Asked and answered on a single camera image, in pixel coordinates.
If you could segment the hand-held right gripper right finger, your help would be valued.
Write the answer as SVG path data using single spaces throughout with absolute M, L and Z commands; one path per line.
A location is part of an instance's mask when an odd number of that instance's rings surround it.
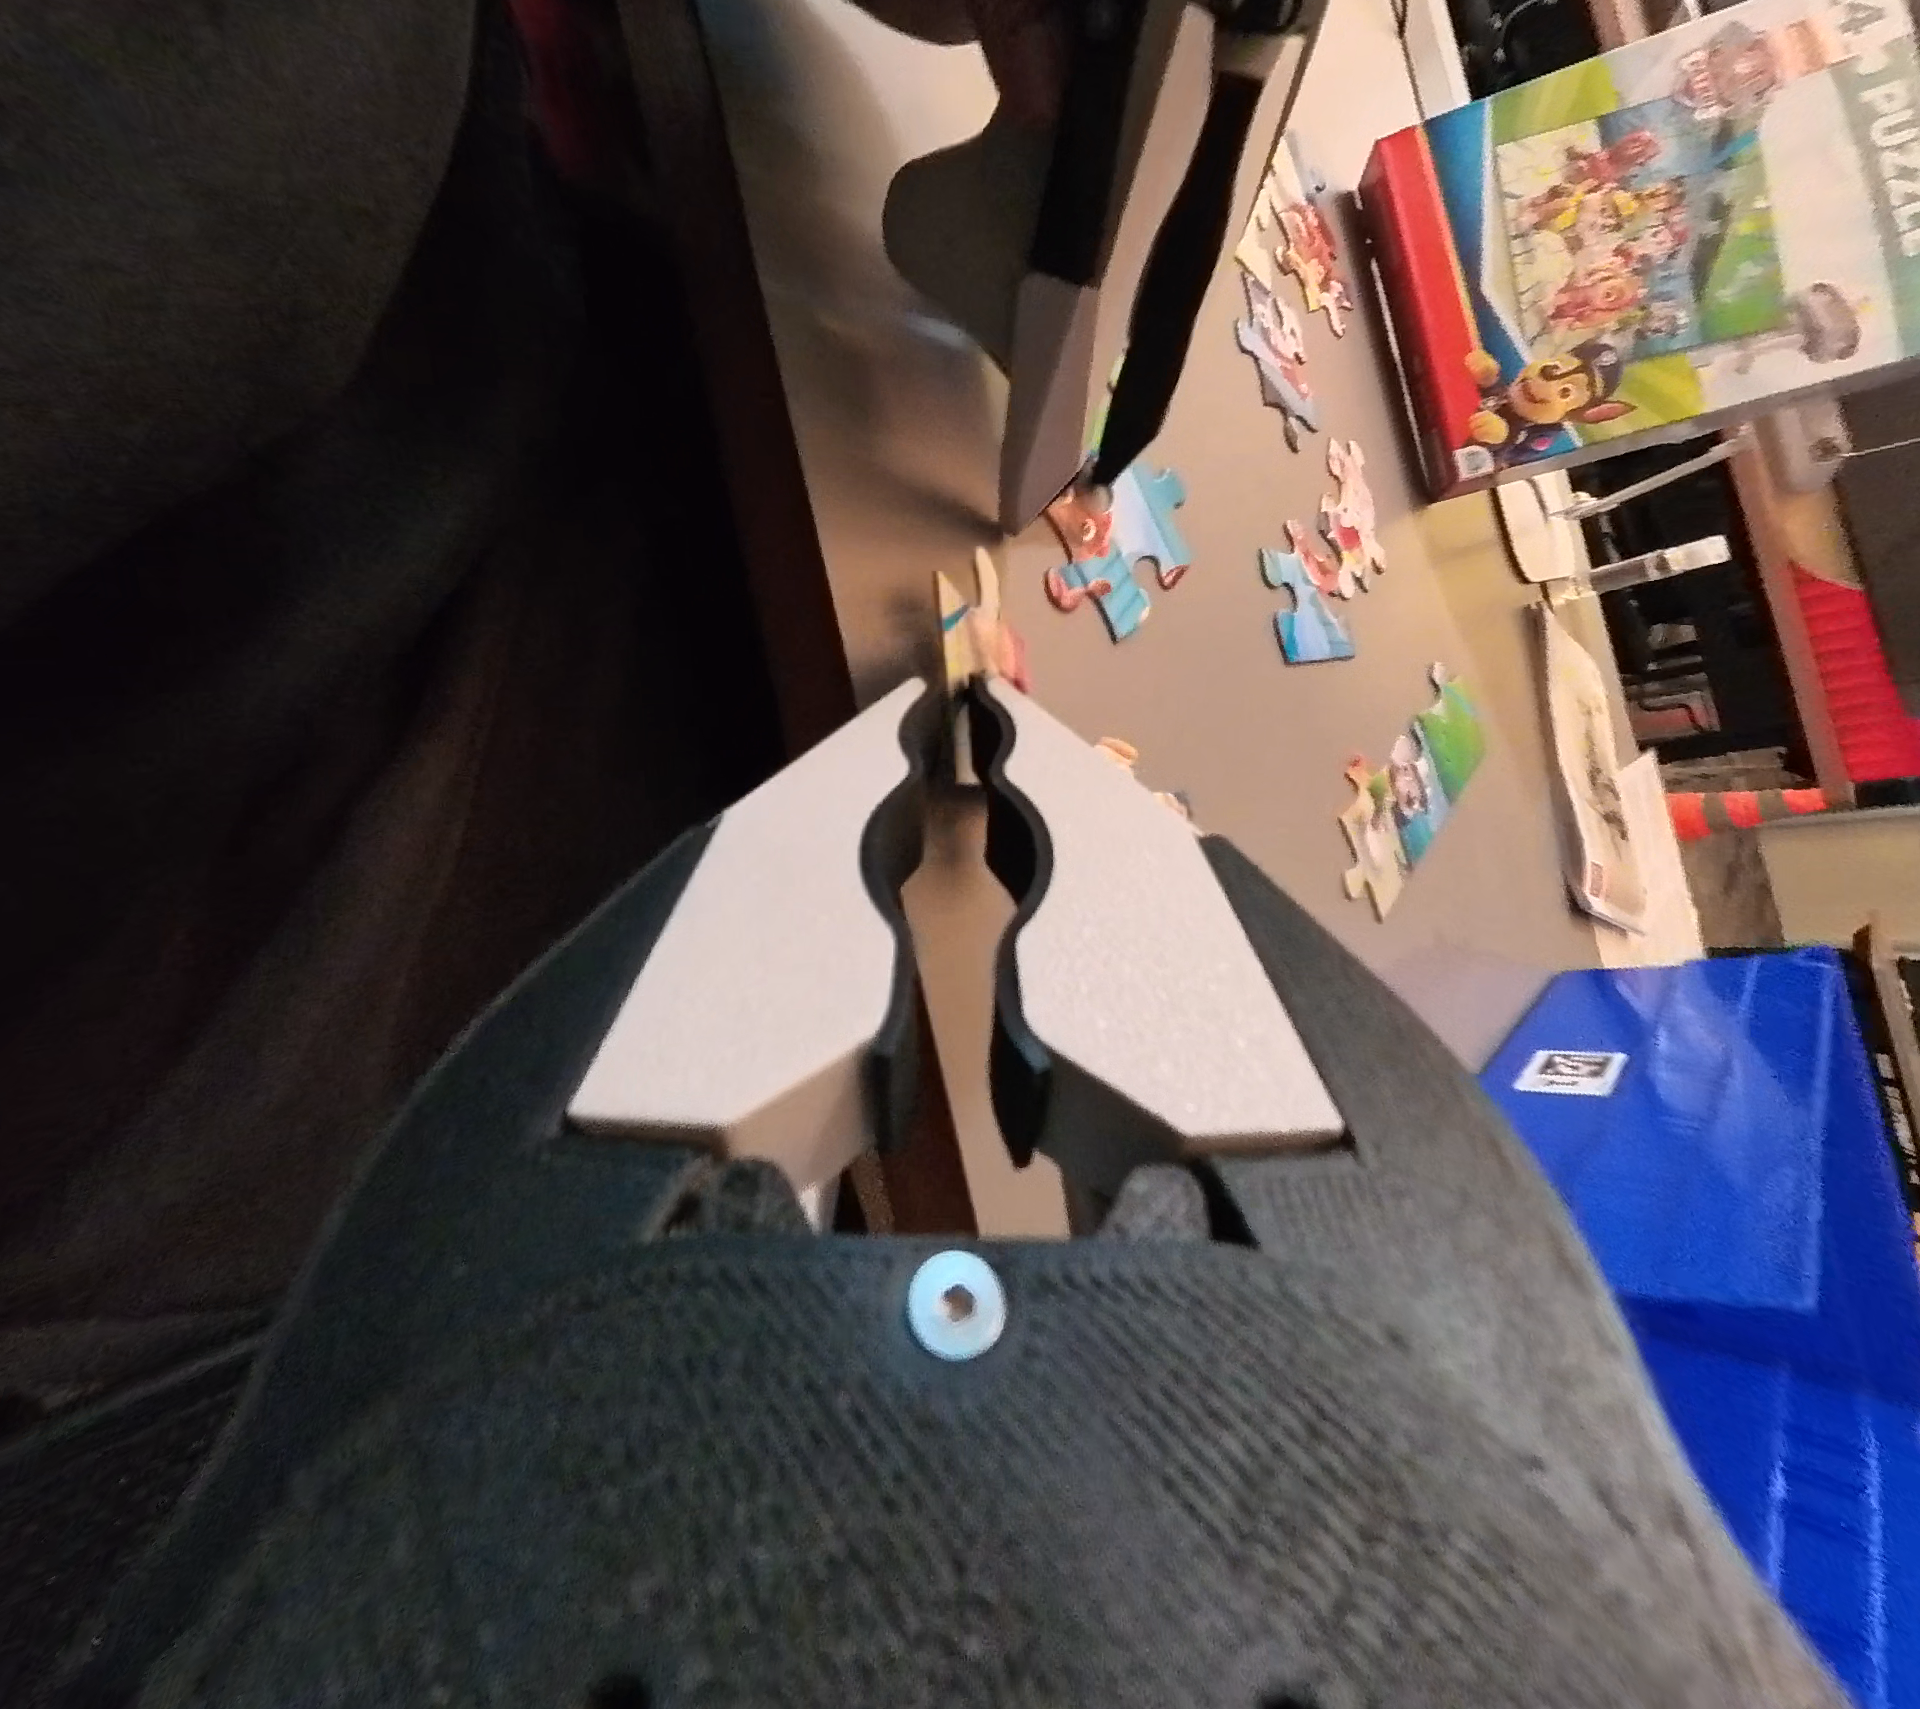
M 991 963 L 987 1086 L 1016 1166 L 1318 1153 L 1346 1124 L 1208 841 L 1004 681 L 968 692 Z

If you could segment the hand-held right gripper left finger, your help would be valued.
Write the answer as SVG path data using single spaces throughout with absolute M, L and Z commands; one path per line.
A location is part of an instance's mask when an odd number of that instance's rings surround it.
M 934 689 L 900 681 L 707 829 L 565 1104 L 590 1138 L 780 1172 L 813 1231 L 911 1132 L 927 1011 L 904 887 Z

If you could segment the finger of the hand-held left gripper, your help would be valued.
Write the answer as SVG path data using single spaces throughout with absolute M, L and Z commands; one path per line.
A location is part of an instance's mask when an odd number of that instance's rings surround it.
M 1133 283 L 1114 387 L 1114 473 L 1160 436 L 1212 273 L 1235 211 L 1235 182 L 1261 96 L 1277 68 L 1295 94 L 1327 0 L 1206 2 L 1206 101 L 1188 161 L 1154 229 Z
M 1145 15 L 1127 48 L 1095 40 L 1074 62 L 1014 288 L 997 490 L 1012 534 L 1082 473 L 1114 353 L 1095 476 L 1157 436 L 1249 134 L 1249 40 L 1200 0 Z

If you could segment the joined jigsaw puzzle pieces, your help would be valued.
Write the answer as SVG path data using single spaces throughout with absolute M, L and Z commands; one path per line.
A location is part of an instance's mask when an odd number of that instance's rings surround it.
M 1064 550 L 1041 578 L 1048 603 L 1064 615 L 1091 607 L 1114 642 L 1133 637 L 1151 615 L 1139 568 L 1169 592 L 1191 566 L 1177 526 L 1185 504 L 1183 476 L 1145 460 L 1129 464 L 1103 492 L 1085 482 L 1064 490 L 1043 510 Z
M 1258 555 L 1260 581 L 1283 596 L 1271 628 L 1290 667 L 1355 657 L 1348 605 L 1385 568 L 1379 509 L 1362 446 L 1333 438 L 1325 446 L 1325 471 L 1327 490 L 1315 521 L 1285 521 L 1283 544 L 1264 547 Z
M 1338 827 L 1350 863 L 1343 894 L 1385 922 L 1410 875 L 1450 822 L 1486 756 L 1486 728 L 1463 682 L 1443 662 L 1426 669 L 1429 701 L 1408 718 L 1383 761 L 1346 765 Z

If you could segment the jigsaw puzzle piece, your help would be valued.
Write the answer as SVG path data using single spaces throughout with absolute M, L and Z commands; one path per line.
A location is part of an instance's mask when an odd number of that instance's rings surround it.
M 1333 337 L 1343 337 L 1355 303 L 1324 210 L 1330 182 L 1294 134 L 1276 138 L 1268 155 L 1232 260 L 1270 295 L 1283 294 L 1290 282 L 1308 311 L 1318 313 Z
M 972 550 L 972 592 L 958 589 L 946 573 L 935 573 L 932 583 L 939 619 L 950 779 L 958 787 L 976 787 L 969 690 L 1001 681 L 1019 692 L 1031 692 L 1027 651 L 1004 619 L 996 561 L 984 544 Z
M 1254 272 L 1239 268 L 1237 283 L 1242 311 L 1233 323 L 1235 348 L 1251 359 L 1260 399 L 1277 413 L 1285 449 L 1300 453 L 1322 426 L 1300 317 Z

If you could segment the printed jigsaw puzzle box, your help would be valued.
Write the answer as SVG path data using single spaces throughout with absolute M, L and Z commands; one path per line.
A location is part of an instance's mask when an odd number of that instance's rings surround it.
M 1910 0 L 1746 0 L 1378 138 L 1428 497 L 1912 373 L 1915 106 Z

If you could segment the printed paper sheet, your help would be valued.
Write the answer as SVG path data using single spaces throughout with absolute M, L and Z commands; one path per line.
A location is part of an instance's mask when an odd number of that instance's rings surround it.
M 1659 766 L 1632 742 L 1619 674 L 1585 603 L 1546 592 L 1529 615 L 1570 905 L 1596 928 L 1607 967 L 1655 963 L 1690 906 Z

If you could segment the small white object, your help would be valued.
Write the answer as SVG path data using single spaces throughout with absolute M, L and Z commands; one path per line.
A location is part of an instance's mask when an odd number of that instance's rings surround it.
M 1590 552 L 1583 510 L 1591 497 L 1572 487 L 1565 473 L 1505 480 L 1491 490 L 1508 558 L 1527 586 L 1585 583 Z

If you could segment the blue plastic box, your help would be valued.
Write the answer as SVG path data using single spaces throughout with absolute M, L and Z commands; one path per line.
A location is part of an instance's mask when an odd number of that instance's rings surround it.
M 1832 946 L 1554 977 L 1481 1086 L 1691 1474 L 1855 1704 L 1917 1702 L 1915 1124 Z

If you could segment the red ribbed object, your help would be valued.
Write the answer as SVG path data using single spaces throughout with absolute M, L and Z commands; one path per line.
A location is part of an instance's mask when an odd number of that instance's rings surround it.
M 1787 583 L 1810 662 L 1816 769 L 1853 787 L 1915 783 L 1917 720 L 1867 594 L 1797 561 Z

